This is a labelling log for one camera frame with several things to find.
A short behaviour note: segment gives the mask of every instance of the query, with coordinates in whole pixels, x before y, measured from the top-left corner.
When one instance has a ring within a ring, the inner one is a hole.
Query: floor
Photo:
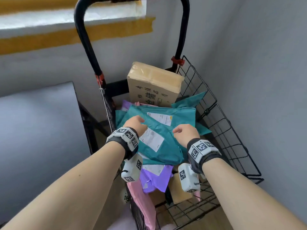
[[[98,146],[102,147],[106,138],[98,131],[95,131]],[[116,178],[115,181],[112,184],[111,190],[109,192],[109,196],[106,200],[106,203],[100,213],[100,216],[96,222],[96,225],[94,227],[94,230],[107,230],[107,228],[120,216],[121,211],[125,205],[123,201],[123,196],[125,192],[125,182],[120,178]],[[201,193],[201,198],[206,198],[207,194],[206,192]],[[180,209],[184,209],[189,207],[191,204],[196,204],[198,201],[195,198],[190,199],[189,201],[184,201],[178,205]],[[202,210],[209,209],[213,205],[207,204],[202,206]],[[170,212],[166,211],[166,207],[162,206],[157,209],[157,215],[158,221],[160,226],[164,226],[167,224],[174,223],[173,219],[170,216],[170,213],[172,216],[176,215],[176,211],[179,212],[177,207],[169,209]],[[202,213],[201,210],[196,209],[195,211],[191,212],[189,214],[190,218],[193,218],[197,215]],[[181,225],[187,221],[186,216],[182,216],[179,219],[176,220],[178,225]],[[203,217],[200,220],[194,221],[191,224],[185,226],[182,228],[183,230],[195,230],[195,229],[201,229],[201,230],[232,230],[232,227],[221,207],[209,212],[205,217]]]

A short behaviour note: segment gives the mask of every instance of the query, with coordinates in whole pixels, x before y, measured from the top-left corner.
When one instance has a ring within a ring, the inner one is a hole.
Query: red plastic clip
[[[98,85],[101,85],[101,86],[102,86],[103,81],[104,81],[104,75],[103,75],[103,73],[102,73],[100,76],[97,76],[97,75],[95,74],[95,76],[96,76]]]
[[[174,56],[172,57],[172,61],[174,64],[178,64],[180,66],[183,66],[185,64],[185,60],[183,59],[176,60]]]

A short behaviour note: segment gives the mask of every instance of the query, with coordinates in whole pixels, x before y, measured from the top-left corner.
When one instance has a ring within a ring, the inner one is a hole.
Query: hand
[[[187,147],[190,140],[200,138],[198,131],[190,124],[180,124],[174,130],[174,137],[183,147]]]
[[[141,124],[144,123],[145,120],[137,115],[137,116],[133,116],[132,118],[128,119],[123,127],[132,127],[134,130],[136,130],[136,132],[138,133],[138,136],[142,136],[144,134],[144,132],[147,130],[147,125],[145,124]]]

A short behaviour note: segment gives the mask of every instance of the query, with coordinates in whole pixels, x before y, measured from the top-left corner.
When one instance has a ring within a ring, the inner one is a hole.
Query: gray table
[[[0,224],[89,156],[72,82],[0,98]]]

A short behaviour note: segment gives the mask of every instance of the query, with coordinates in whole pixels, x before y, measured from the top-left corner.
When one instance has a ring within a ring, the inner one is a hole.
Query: window sill
[[[0,15],[0,38],[35,35],[74,28],[74,10],[20,12]],[[142,4],[90,7],[85,14],[86,25],[99,25],[146,16],[146,0]]]

